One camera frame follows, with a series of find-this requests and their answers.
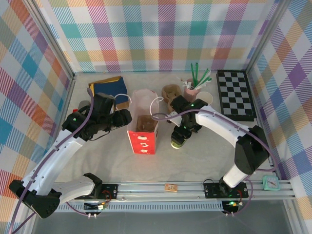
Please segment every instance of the chessboard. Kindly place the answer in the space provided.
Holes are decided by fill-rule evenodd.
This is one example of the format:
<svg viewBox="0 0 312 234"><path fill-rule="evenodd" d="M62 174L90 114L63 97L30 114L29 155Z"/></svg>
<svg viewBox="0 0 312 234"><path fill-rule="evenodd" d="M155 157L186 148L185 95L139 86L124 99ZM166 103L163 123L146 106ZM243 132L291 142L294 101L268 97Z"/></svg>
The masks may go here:
<svg viewBox="0 0 312 234"><path fill-rule="evenodd" d="M221 112L235 121L254 121L256 113L246 72L218 70Z"/></svg>

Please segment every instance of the pink cup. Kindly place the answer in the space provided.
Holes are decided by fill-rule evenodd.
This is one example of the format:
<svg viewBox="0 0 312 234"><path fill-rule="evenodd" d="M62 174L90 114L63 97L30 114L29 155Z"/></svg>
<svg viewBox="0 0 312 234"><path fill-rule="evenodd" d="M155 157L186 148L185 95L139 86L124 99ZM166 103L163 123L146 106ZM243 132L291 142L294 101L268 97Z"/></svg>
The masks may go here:
<svg viewBox="0 0 312 234"><path fill-rule="evenodd" d="M192 86L194 85L193 79L188 79L187 82L192 82ZM200 92L200 89L188 89L186 86L184 86L184 98L188 100L189 102L193 102L196 99L196 95Z"/></svg>

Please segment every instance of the plaid wallpaper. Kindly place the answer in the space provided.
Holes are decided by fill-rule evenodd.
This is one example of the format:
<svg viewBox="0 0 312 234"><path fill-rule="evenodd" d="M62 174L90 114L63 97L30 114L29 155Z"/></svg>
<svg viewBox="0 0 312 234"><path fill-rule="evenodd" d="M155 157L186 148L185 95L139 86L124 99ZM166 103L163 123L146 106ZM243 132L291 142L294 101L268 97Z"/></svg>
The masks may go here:
<svg viewBox="0 0 312 234"><path fill-rule="evenodd" d="M278 0L37 3L73 70L119 72L241 69Z"/></svg>
<svg viewBox="0 0 312 234"><path fill-rule="evenodd" d="M282 177L312 233L312 1L293 0L251 72Z"/></svg>
<svg viewBox="0 0 312 234"><path fill-rule="evenodd" d="M7 232L17 203L8 185L52 145L69 83L22 0L1 0L0 233Z"/></svg>

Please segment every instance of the teal alarm clock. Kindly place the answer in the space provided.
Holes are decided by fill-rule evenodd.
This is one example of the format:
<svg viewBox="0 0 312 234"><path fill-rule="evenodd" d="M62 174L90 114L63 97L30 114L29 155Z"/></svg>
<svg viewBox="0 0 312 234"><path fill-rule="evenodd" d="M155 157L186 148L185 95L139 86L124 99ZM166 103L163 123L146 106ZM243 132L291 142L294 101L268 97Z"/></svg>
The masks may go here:
<svg viewBox="0 0 312 234"><path fill-rule="evenodd" d="M273 175L266 175L262 178L264 190L277 191L280 190L278 178Z"/></svg>

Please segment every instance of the white table surface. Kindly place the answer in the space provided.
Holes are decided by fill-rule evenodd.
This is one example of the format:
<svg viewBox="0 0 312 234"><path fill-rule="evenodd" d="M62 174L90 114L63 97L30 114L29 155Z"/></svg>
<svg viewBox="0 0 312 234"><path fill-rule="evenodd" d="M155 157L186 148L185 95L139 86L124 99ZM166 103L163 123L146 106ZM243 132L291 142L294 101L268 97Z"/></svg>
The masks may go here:
<svg viewBox="0 0 312 234"><path fill-rule="evenodd" d="M86 88L88 83L96 80L123 76L131 95L134 90L149 88L161 95L161 89L167 84L182 83L176 77L186 80L191 77L190 72L148 72L148 73L110 73L83 74L77 76L68 113L77 109L83 100L90 100ZM220 112L217 82L212 74L212 82L202 89L210 92L214 101L212 107ZM160 111L166 112L165 102L159 104ZM256 122L240 122L253 127ZM97 141L88 141L80 148L65 166L57 182L66 182L84 173L91 172L106 182L126 181L203 181L211 178L219 180L234 164L234 148L230 143L210 129L202 128L180 149L170 145L170 137L174 124L159 123L159 133L156 142L155 155L135 155L132 152L126 128L112 131ZM100 132L94 138L104 134ZM261 168L270 168L269 162ZM257 172L251 179L262 179L264 175L272 173Z"/></svg>

